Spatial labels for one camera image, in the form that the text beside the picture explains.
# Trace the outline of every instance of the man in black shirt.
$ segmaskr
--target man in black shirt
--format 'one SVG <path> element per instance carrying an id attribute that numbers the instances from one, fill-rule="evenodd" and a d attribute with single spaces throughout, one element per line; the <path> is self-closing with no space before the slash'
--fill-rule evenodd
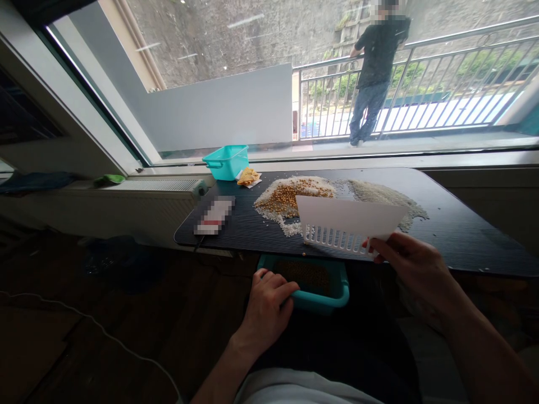
<path id="1" fill-rule="evenodd" d="M 376 6 L 377 21 L 367 27 L 350 54 L 351 58 L 355 58 L 365 49 L 363 68 L 357 85 L 359 93 L 350 122 L 351 146 L 361 146 L 374 130 L 391 82 L 395 53 L 398 46 L 408 38 L 411 20 L 395 14 L 398 4 L 399 0 L 382 0 Z M 360 128 L 366 108 L 367 121 Z"/>

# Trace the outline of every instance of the white cable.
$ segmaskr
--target white cable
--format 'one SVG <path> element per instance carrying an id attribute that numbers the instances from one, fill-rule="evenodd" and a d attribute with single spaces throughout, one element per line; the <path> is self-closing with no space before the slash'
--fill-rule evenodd
<path id="1" fill-rule="evenodd" d="M 174 390 L 176 390 L 176 394 L 178 395 L 178 401 L 177 403 L 181 403 L 182 400 L 181 400 L 181 396 L 180 396 L 180 390 L 178 389 L 178 386 L 176 385 L 176 382 L 174 381 L 174 379 L 172 378 L 172 376 L 170 376 L 170 373 L 167 372 L 165 370 L 165 368 L 163 366 L 160 365 L 159 362 L 157 361 L 154 361 L 153 359 L 150 359 L 150 358 L 147 358 L 147 357 L 144 357 L 144 356 L 140 356 L 138 353 L 136 352 L 133 352 L 132 350 L 130 350 L 129 348 L 127 348 L 123 342 L 121 342 L 119 339 L 113 337 L 112 335 L 110 335 L 106 330 L 105 330 L 105 327 L 103 327 L 101 324 L 99 324 L 91 315 L 89 314 L 85 314 L 85 313 L 82 313 L 80 311 L 78 311 L 76 308 L 74 307 L 71 307 L 71 306 L 68 306 L 66 305 L 64 302 L 61 302 L 59 300 L 48 300 L 48 299 L 44 299 L 41 295 L 37 295 L 36 293 L 17 293 L 16 295 L 10 295 L 8 292 L 4 292 L 4 291 L 0 291 L 0 293 L 3 293 L 4 295 L 7 295 L 7 297 L 9 297 L 10 299 L 14 298 L 14 297 L 19 297 L 19 296 L 34 296 L 34 297 L 37 297 L 40 301 L 42 302 L 47 302 L 47 303 L 57 303 L 63 307 L 65 307 L 66 309 L 69 309 L 69 310 L 72 310 L 74 311 L 75 313 L 83 316 L 83 317 L 86 317 L 86 318 L 89 318 L 90 320 L 92 320 L 94 322 L 95 325 L 97 325 L 101 331 L 103 332 L 103 334 L 105 334 L 105 336 L 107 336 L 108 338 L 110 338 L 111 340 L 113 341 L 116 341 L 118 344 L 120 344 L 120 346 L 127 352 L 129 352 L 130 354 L 132 354 L 134 357 L 140 359 L 140 360 L 143 360 L 143 361 L 146 361 L 146 362 L 151 362 L 153 363 L 155 366 L 157 366 L 158 368 L 160 368 L 163 373 L 165 373 L 167 375 L 167 377 L 169 378 L 170 382 L 172 383 L 172 385 L 174 386 Z"/>

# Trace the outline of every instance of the white rice pile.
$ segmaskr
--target white rice pile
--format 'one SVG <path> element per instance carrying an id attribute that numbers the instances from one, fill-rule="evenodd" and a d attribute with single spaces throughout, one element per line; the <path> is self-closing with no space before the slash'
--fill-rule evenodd
<path id="1" fill-rule="evenodd" d="M 266 191 L 255 201 L 255 210 L 265 219 L 277 222 L 286 237 L 295 236 L 302 232 L 302 224 L 297 220 L 294 223 L 285 223 L 285 218 L 297 217 L 298 207 L 295 201 L 286 199 L 281 202 L 279 199 L 279 189 L 287 188 L 293 194 L 306 196 L 325 196 L 334 198 L 336 196 L 335 188 L 330 182 L 322 177 L 292 177 L 283 180 L 275 180 Z"/>
<path id="2" fill-rule="evenodd" d="M 410 231 L 414 218 L 421 217 L 428 219 L 427 212 L 419 206 L 413 199 L 401 194 L 384 185 L 370 183 L 366 181 L 348 180 L 350 191 L 354 193 L 357 200 L 362 202 L 379 203 L 394 206 L 404 206 L 409 208 L 408 214 L 400 222 L 399 227 L 404 231 Z"/>

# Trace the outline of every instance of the white plastic scraper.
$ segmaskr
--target white plastic scraper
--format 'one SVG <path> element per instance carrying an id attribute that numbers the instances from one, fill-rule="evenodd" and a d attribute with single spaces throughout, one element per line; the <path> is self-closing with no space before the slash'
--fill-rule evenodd
<path id="1" fill-rule="evenodd" d="M 369 254 L 370 238 L 387 241 L 408 213 L 402 206 L 381 205 L 352 200 L 296 196 L 303 239 L 347 253 L 374 258 Z"/>

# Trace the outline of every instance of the blue cloth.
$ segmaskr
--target blue cloth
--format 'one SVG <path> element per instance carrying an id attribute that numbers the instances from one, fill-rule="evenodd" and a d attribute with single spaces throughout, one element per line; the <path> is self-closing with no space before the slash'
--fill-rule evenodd
<path id="1" fill-rule="evenodd" d="M 378 114 L 386 100 L 389 82 L 383 82 L 370 87 L 360 89 L 355 99 L 354 116 L 350 121 L 350 143 L 356 146 L 360 140 L 367 141 L 371 136 Z M 368 108 L 367 120 L 360 128 L 363 112 Z"/>
<path id="2" fill-rule="evenodd" d="M 63 188 L 76 178 L 67 172 L 31 173 L 23 176 L 14 175 L 0 185 L 0 194 L 22 194 L 26 192 L 48 191 Z"/>

